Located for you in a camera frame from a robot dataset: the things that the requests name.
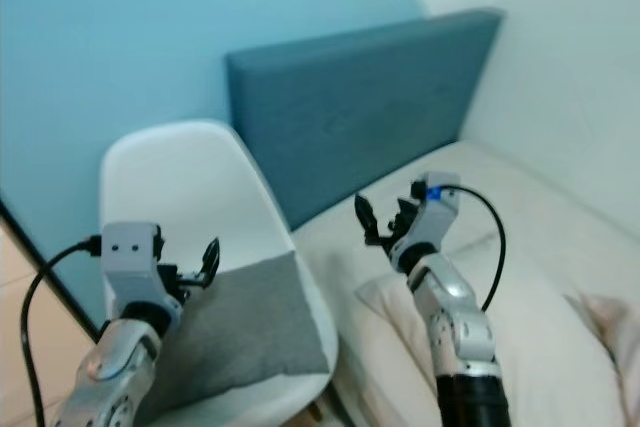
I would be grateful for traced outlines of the blue upholstered headboard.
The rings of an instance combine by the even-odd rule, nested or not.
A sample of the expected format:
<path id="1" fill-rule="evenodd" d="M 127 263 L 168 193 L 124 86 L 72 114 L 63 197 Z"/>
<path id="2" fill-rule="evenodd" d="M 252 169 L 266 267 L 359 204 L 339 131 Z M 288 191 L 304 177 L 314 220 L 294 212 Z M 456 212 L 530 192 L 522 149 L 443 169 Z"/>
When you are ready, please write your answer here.
<path id="1" fill-rule="evenodd" d="M 287 225 L 456 142 L 504 19 L 471 8 L 229 53 L 233 129 Z"/>

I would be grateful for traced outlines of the plain pink pillow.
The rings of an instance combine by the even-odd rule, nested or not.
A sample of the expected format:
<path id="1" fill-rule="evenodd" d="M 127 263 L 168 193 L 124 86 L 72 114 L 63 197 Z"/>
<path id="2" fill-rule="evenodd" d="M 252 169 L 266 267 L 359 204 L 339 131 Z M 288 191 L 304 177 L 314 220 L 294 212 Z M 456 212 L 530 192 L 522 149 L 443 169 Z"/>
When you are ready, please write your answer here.
<path id="1" fill-rule="evenodd" d="M 640 401 L 640 302 L 599 295 L 570 300 L 611 354 L 623 399 Z"/>

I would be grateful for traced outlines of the grey square cushion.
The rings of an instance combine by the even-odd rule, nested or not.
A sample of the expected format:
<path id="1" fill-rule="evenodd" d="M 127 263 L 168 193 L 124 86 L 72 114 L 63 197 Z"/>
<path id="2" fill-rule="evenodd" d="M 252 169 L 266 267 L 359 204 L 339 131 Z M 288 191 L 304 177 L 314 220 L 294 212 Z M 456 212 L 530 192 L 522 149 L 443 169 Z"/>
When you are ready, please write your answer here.
<path id="1" fill-rule="evenodd" d="M 163 337 L 137 424 L 196 413 L 201 404 L 269 380 L 332 372 L 296 255 L 218 273 Z"/>

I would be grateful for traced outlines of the white plastic shell chair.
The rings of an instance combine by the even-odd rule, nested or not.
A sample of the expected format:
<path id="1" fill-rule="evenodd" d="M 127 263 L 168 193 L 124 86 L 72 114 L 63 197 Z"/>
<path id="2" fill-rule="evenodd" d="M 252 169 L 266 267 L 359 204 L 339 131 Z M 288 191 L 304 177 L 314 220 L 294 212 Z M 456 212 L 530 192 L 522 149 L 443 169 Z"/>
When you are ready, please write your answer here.
<path id="1" fill-rule="evenodd" d="M 323 394 L 337 363 L 337 327 L 259 166 L 224 122 L 147 127 L 111 145 L 102 161 L 100 218 L 102 226 L 157 223 L 164 238 L 160 261 L 183 273 L 200 270 L 214 238 L 221 245 L 218 273 L 293 253 L 332 360 L 329 376 L 273 378 L 206 401 L 196 413 L 164 417 L 159 427 L 284 427 Z"/>

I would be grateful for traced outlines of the black door frame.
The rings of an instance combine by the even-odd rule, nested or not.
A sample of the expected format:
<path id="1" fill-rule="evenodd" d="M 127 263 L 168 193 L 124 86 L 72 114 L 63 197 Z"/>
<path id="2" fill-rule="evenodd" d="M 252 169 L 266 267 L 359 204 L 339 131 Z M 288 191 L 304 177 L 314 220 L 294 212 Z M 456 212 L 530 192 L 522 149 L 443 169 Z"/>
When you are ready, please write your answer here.
<path id="1" fill-rule="evenodd" d="M 17 244 L 19 252 L 26 257 L 27 261 L 35 264 L 36 267 L 41 267 L 45 263 L 46 259 L 41 254 L 40 249 L 32 243 L 26 232 L 23 231 L 22 226 L 19 225 L 17 218 L 13 216 L 10 209 L 6 207 L 4 200 L 0 202 L 0 216 L 3 220 L 3 225 L 8 231 L 10 238 Z M 54 273 L 49 280 L 50 287 L 54 291 L 54 295 L 59 299 L 59 302 L 63 304 L 63 307 L 67 309 L 68 313 L 74 319 L 74 322 L 78 323 L 79 328 L 90 337 L 91 341 L 99 340 L 99 327 L 92 322 L 92 319 L 84 313 L 81 305 L 74 298 L 74 295 L 67 289 L 67 285 L 61 281 L 60 277 Z"/>

